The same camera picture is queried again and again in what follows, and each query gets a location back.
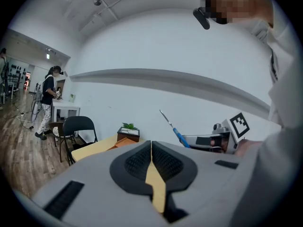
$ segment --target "blue screwdriver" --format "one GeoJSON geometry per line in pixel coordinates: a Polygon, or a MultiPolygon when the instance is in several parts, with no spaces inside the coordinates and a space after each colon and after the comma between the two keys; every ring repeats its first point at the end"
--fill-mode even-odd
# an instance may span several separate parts
{"type": "Polygon", "coordinates": [[[176,134],[176,136],[178,137],[180,143],[182,145],[184,145],[186,148],[190,148],[189,144],[186,142],[186,140],[184,139],[184,137],[178,132],[178,130],[176,128],[174,128],[171,124],[171,122],[169,122],[169,120],[167,119],[167,117],[164,115],[164,113],[160,110],[160,113],[163,115],[163,117],[166,119],[166,121],[169,123],[169,125],[172,127],[172,130],[174,131],[174,133],[176,134]]]}

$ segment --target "blue handle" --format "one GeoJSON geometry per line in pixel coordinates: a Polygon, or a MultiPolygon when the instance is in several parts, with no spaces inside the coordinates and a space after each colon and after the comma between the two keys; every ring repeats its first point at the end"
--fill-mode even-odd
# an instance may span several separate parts
{"type": "Polygon", "coordinates": [[[182,145],[184,145],[186,148],[191,148],[189,144],[186,142],[186,140],[184,139],[184,137],[178,132],[176,128],[173,128],[172,130],[175,132],[176,136],[178,137],[182,145]]]}

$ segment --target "black top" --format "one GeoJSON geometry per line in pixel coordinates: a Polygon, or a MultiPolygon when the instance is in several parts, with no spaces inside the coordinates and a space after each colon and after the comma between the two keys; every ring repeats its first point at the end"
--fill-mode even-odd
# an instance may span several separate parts
{"type": "Polygon", "coordinates": [[[51,89],[53,91],[54,85],[53,85],[53,77],[49,77],[45,80],[43,83],[43,98],[41,100],[41,103],[51,105],[53,102],[53,95],[50,95],[47,92],[47,89],[51,89]]]}

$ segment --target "person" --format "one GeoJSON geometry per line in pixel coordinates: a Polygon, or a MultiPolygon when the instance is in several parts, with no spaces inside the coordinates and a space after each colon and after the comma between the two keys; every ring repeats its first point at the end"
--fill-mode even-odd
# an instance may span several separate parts
{"type": "Polygon", "coordinates": [[[41,106],[44,115],[39,129],[35,133],[35,136],[41,140],[46,140],[46,134],[52,132],[49,129],[48,124],[51,119],[53,98],[57,97],[57,94],[54,91],[54,78],[58,78],[60,76],[60,72],[60,66],[51,67],[48,74],[45,76],[45,81],[43,83],[43,98],[41,100],[41,106]]]}
{"type": "Polygon", "coordinates": [[[3,110],[3,107],[2,107],[3,97],[1,94],[4,93],[4,91],[3,91],[4,71],[3,70],[5,69],[4,67],[7,64],[7,62],[8,62],[8,59],[6,57],[6,48],[3,48],[0,53],[0,74],[1,74],[1,76],[0,76],[0,97],[1,97],[0,110],[3,110]]]}
{"type": "Polygon", "coordinates": [[[267,44],[272,50],[269,73],[273,87],[269,120],[282,126],[262,142],[242,140],[236,155],[252,156],[250,181],[229,226],[256,226],[283,200],[296,180],[303,158],[302,46],[292,24],[274,0],[205,0],[206,10],[219,21],[260,18],[269,25],[267,44]]]}

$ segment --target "wooden floor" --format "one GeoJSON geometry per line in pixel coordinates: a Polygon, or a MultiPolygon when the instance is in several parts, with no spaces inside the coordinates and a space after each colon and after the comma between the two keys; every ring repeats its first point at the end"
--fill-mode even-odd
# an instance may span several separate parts
{"type": "MultiPolygon", "coordinates": [[[[31,111],[32,101],[32,94],[20,90],[0,111],[0,166],[10,186],[28,197],[69,167],[64,143],[60,163],[59,142],[55,147],[52,134],[47,135],[47,140],[40,140],[35,136],[39,123],[35,123],[32,130],[22,126],[21,123],[27,128],[32,125],[19,120],[30,121],[31,112],[28,111],[31,111]],[[18,113],[22,112],[28,113],[21,117],[18,113]]],[[[43,112],[39,113],[36,122],[41,122],[42,117],[43,112]]]]}

